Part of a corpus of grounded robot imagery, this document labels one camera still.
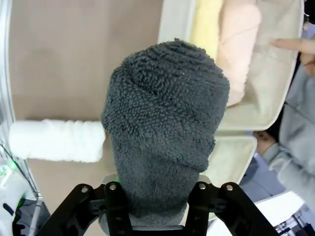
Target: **towel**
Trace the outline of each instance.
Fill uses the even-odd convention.
[[[97,162],[105,132],[99,121],[18,120],[10,127],[9,146],[20,159]]]
[[[196,0],[195,17],[190,42],[204,48],[217,60],[219,46],[219,18],[223,0]]]
[[[228,106],[242,100],[261,22],[253,0],[225,0],[221,11],[218,66],[230,81]]]
[[[127,57],[101,114],[133,226],[178,225],[208,167],[229,82],[205,50],[180,40]],[[107,233],[106,216],[99,218]]]

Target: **brown surface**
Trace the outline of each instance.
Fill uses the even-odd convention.
[[[157,42],[162,0],[13,1],[10,77],[17,119],[96,120],[113,69]],[[109,138],[100,162],[30,160],[53,212],[79,183],[115,172]],[[97,224],[86,233],[102,235]]]

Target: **fabric storage bin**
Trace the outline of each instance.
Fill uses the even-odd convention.
[[[209,156],[209,167],[201,173],[207,176],[215,187],[221,187],[227,182],[240,183],[257,147],[253,136],[216,136],[216,146]],[[181,222],[187,218],[188,208]],[[209,214],[209,220],[216,219],[214,213]]]
[[[273,38],[302,34],[303,0],[257,0],[262,14],[242,102],[228,107],[219,131],[264,130],[277,119],[294,72],[297,52],[269,46]],[[195,0],[164,0],[158,42],[189,42]]]

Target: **gray sleeve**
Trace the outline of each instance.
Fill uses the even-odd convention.
[[[278,173],[279,182],[299,195],[315,212],[315,177],[292,161],[292,157],[281,151],[278,144],[272,145],[263,155],[269,168]]]

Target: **pink towel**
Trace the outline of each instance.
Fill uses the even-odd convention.
[[[260,22],[261,13],[253,0],[224,1],[217,64],[230,81],[227,106],[240,102],[245,95],[245,82]]]

